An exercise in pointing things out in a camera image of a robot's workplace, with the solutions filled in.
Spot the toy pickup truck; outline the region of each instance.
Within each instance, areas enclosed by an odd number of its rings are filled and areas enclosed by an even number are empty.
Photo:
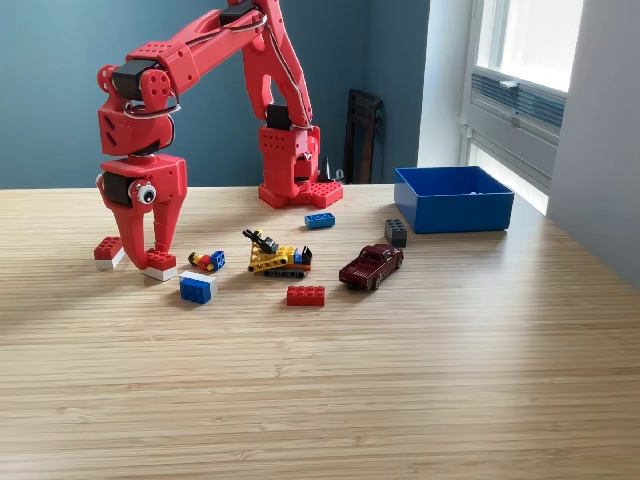
[[[349,288],[377,290],[382,280],[400,268],[404,253],[391,245],[367,245],[358,258],[340,270],[338,279]]]

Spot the window frame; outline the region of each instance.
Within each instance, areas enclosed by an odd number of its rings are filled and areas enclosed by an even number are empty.
[[[494,16],[490,43],[490,66],[498,67],[500,63],[509,2],[510,0],[496,0],[497,14]],[[566,101],[567,93],[476,65],[483,13],[484,0],[474,0],[462,112],[459,119],[462,129],[459,163],[460,165],[468,164],[472,142],[483,144],[486,149],[488,141],[497,146],[497,148],[491,148],[492,151],[503,150],[508,153],[508,158],[502,158],[505,165],[516,173],[523,169],[530,172],[528,176],[536,179],[535,183],[542,186],[544,190],[548,190],[555,166],[560,129],[539,122],[472,91],[471,79],[473,74],[483,75],[501,82],[504,88],[510,88],[510,85],[514,84],[510,82],[515,82],[524,91],[551,96],[562,102]],[[518,160],[519,165],[514,163],[514,159]]]

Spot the blue lego brick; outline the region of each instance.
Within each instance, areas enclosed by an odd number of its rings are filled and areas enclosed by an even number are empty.
[[[480,167],[396,168],[395,202],[416,233],[506,230],[514,193]]]
[[[216,291],[215,278],[191,272],[180,275],[180,296],[183,300],[204,305]]]
[[[214,272],[217,272],[222,267],[224,267],[224,264],[227,263],[227,261],[224,258],[224,252],[219,250],[219,251],[217,251],[215,253],[212,253],[211,254],[211,263],[213,263],[213,271]]]
[[[318,213],[317,215],[307,215],[304,223],[309,230],[316,228],[333,227],[336,224],[336,217],[332,213]]]
[[[180,280],[180,296],[183,300],[204,305],[211,300],[211,289],[205,282],[184,278]]]

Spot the blue wall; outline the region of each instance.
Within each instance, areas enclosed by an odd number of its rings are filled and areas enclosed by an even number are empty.
[[[418,161],[429,0],[405,1],[402,8],[387,0],[367,4],[365,88],[382,98],[386,118],[373,181],[389,183],[397,167],[415,167]]]
[[[281,0],[322,129],[323,153],[342,164],[350,88],[385,102],[378,150],[384,180],[417,161],[428,0],[412,9],[384,0]],[[0,188],[90,187],[100,153],[95,77],[136,46],[164,40],[224,0],[28,0],[0,2]],[[168,153],[187,159],[192,186],[262,180],[257,127],[236,55],[181,97]],[[380,171],[374,181],[380,181]]]

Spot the cable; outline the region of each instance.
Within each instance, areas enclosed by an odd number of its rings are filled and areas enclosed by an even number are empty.
[[[139,110],[143,109],[144,106],[143,105],[134,105],[133,103],[131,103],[130,101],[125,101],[122,103],[122,112],[129,118],[133,118],[135,120],[148,120],[150,118],[160,118],[160,117],[164,117],[165,115],[169,115],[171,113],[175,113],[178,110],[180,110],[180,97],[178,96],[178,94],[171,89],[171,93],[173,94],[174,97],[176,97],[176,104],[171,106],[171,107],[167,107],[167,108],[163,108],[162,110],[156,110],[155,112],[140,112]]]
[[[293,126],[296,127],[296,128],[304,129],[304,130],[311,130],[311,129],[313,129],[313,127],[311,126],[311,119],[309,118],[309,113],[307,112],[307,108],[304,105],[304,100],[302,99],[302,92],[300,91],[300,87],[298,87],[298,84],[296,83],[295,78],[293,78],[293,73],[291,73],[291,69],[289,68],[289,65],[287,65],[287,61],[284,59],[284,56],[282,55],[282,52],[280,51],[280,48],[278,47],[278,44],[276,43],[276,36],[274,35],[273,31],[271,30],[271,27],[269,25],[267,25],[265,30],[267,30],[269,32],[269,38],[271,38],[271,45],[273,46],[273,50],[276,52],[276,56],[278,57],[278,60],[280,61],[280,65],[282,65],[282,68],[284,68],[284,71],[287,74],[287,77],[289,78],[289,81],[291,82],[291,85],[293,86],[293,88],[298,93],[298,99],[300,100],[300,105],[302,105],[302,111],[304,112],[304,116],[307,119],[307,125],[306,126],[296,125],[295,123],[293,124]]]
[[[200,43],[200,42],[204,42],[206,40],[210,40],[213,37],[219,35],[220,33],[222,33],[222,30],[229,30],[232,33],[240,33],[240,32],[246,32],[249,30],[253,30],[254,28],[260,28],[260,27],[264,27],[265,24],[267,23],[268,17],[266,14],[262,15],[262,18],[255,23],[252,23],[251,25],[243,25],[241,27],[229,27],[227,25],[216,28],[215,30],[207,33],[206,35],[202,35],[200,37],[196,37],[193,38],[191,40],[189,40],[188,42],[185,43],[185,45],[187,45],[188,47],[191,45],[194,45],[196,43]]]

